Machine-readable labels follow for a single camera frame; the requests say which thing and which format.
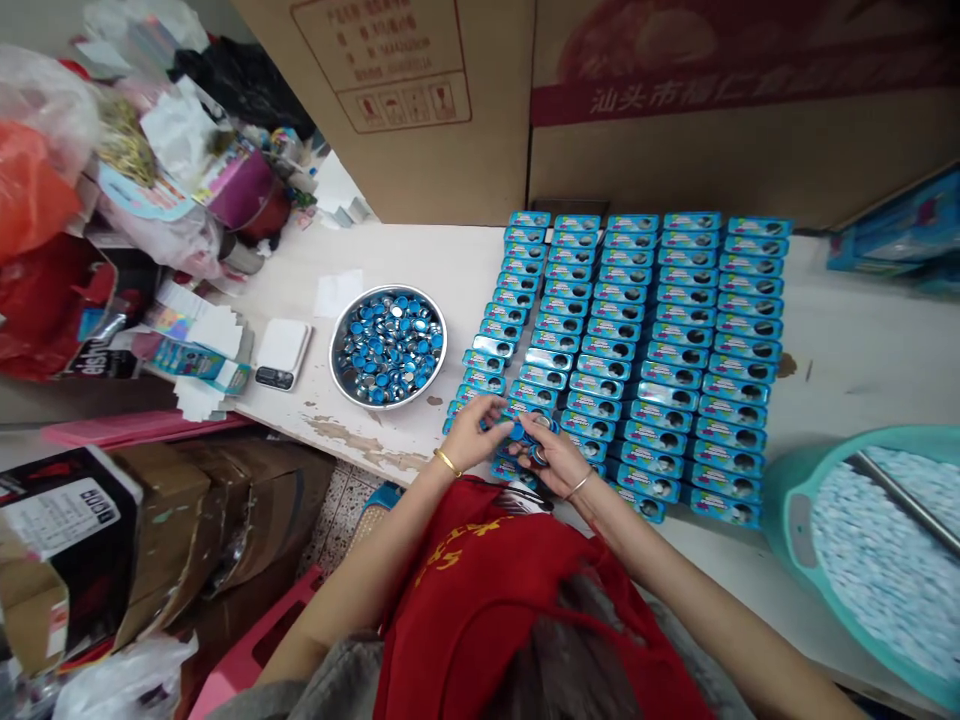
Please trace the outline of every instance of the woman's left hand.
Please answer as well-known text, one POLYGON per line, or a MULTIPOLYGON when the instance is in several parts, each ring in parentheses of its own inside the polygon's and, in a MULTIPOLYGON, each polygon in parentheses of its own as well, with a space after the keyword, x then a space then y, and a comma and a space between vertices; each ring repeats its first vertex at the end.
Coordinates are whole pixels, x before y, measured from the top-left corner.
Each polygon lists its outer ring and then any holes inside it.
POLYGON ((460 472, 485 460, 513 430, 513 422, 498 422, 507 401, 499 395, 478 395, 457 413, 440 450, 460 472), (489 430, 480 429, 483 421, 489 430))

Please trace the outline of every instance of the metal bowl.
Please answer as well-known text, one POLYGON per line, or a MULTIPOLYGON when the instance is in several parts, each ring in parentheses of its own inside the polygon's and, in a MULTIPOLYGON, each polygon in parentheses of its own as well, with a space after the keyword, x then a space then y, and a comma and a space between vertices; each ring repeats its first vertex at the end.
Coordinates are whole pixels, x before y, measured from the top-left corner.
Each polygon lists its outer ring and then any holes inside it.
POLYGON ((440 306, 434 302, 433 298, 431 298, 422 290, 410 287, 409 285, 380 285, 372 290, 367 290, 365 293, 347 305, 344 311, 340 313, 340 317, 337 318, 336 329, 334 330, 333 337, 330 340, 330 352, 327 360, 329 361, 330 365, 330 373, 333 375, 333 383, 337 386, 337 389, 343 393, 343 396, 347 398, 347 400, 366 410, 392 410, 393 408, 398 408, 401 405, 406 405, 407 403, 414 401, 424 392, 426 392, 427 388, 430 387, 439 374, 440 368, 443 366, 443 360, 447 356, 448 344, 447 321, 444 319, 443 313, 440 311, 440 306), (359 379, 359 371, 352 365, 348 364, 344 366, 344 364, 341 362, 341 359, 346 356, 346 345, 348 338, 351 335, 350 325, 354 321, 359 309, 370 300, 379 300, 381 298, 392 297, 396 295, 413 296, 420 301, 421 305, 430 308, 440 322, 440 329, 443 334, 443 345, 440 348, 439 357, 436 357, 437 364, 433 368, 432 374, 427 379, 427 382, 423 385, 423 387, 416 388, 402 400, 397 400, 387 404, 378 404, 365 398, 358 397, 357 381, 359 379))

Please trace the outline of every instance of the stainless steel bowl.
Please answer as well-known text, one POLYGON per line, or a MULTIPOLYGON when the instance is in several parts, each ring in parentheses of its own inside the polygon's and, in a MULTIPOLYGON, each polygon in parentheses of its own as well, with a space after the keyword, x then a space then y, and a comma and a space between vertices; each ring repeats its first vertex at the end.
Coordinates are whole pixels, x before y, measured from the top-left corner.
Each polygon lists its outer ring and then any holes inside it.
POLYGON ((343 393, 343 396, 347 398, 347 400, 366 410, 392 410, 393 408, 398 408, 401 405, 406 405, 409 402, 413 402, 427 391, 427 388, 430 387, 430 385, 436 379, 437 374, 440 372, 440 368, 443 367, 443 360, 447 356, 448 345, 449 340, 447 338, 447 321, 443 317, 443 313, 440 311, 440 306, 434 302, 432 297, 427 295, 422 290, 418 290, 415 287, 410 287, 409 285, 380 285, 372 290, 367 290, 365 293, 347 305, 343 312, 340 313, 340 317, 337 318, 336 329, 334 330, 333 337, 330 340, 330 352, 328 353, 327 361, 330 365, 330 374, 333 375, 333 384, 337 386, 337 389, 343 393), (356 393, 354 392, 356 389, 357 371, 353 367, 340 369, 338 359, 344 352, 344 340, 349 334, 350 322, 357 309, 370 299, 379 299, 385 295, 396 294, 414 295, 421 302, 421 304, 426 304, 431 310, 433 310, 434 314, 436 314, 437 318, 440 320, 440 328, 443 331, 443 346, 440 349, 440 357, 437 358, 437 366, 433 369, 433 374, 427 380, 426 385, 424 385, 422 388, 419 388, 403 400, 394 403, 388 403, 386 405, 377 405, 366 400, 361 400, 357 397, 356 393))

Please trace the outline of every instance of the silver bracelet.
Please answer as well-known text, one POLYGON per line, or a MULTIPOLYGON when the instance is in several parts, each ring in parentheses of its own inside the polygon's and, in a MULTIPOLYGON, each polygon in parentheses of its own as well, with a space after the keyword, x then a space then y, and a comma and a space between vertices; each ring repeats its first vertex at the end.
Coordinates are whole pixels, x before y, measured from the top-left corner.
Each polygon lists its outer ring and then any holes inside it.
POLYGON ((564 500, 569 500, 570 498, 572 498, 572 497, 576 494, 577 490, 579 490, 580 488, 582 488, 582 487, 586 484, 587 480, 590 479, 590 476, 591 476, 591 475, 593 475, 593 470, 590 470, 590 472, 587 473, 587 476, 586 476, 583 480, 581 480, 580 482, 578 482, 578 483, 577 483, 577 486, 576 486, 573 490, 571 490, 569 493, 567 493, 567 496, 566 496, 565 498, 563 498, 563 499, 564 499, 564 500))

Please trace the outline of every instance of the woman's right hand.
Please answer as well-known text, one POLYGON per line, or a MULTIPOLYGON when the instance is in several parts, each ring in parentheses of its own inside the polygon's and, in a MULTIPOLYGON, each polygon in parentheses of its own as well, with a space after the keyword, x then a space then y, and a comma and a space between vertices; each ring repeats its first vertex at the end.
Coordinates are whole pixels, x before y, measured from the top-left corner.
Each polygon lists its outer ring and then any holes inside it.
POLYGON ((537 475, 559 497, 565 498, 593 469, 566 433, 554 435, 543 425, 534 422, 535 417, 531 413, 524 413, 520 416, 520 424, 527 435, 543 447, 549 465, 541 468, 531 463, 530 448, 522 443, 511 443, 507 452, 517 457, 522 468, 537 475))

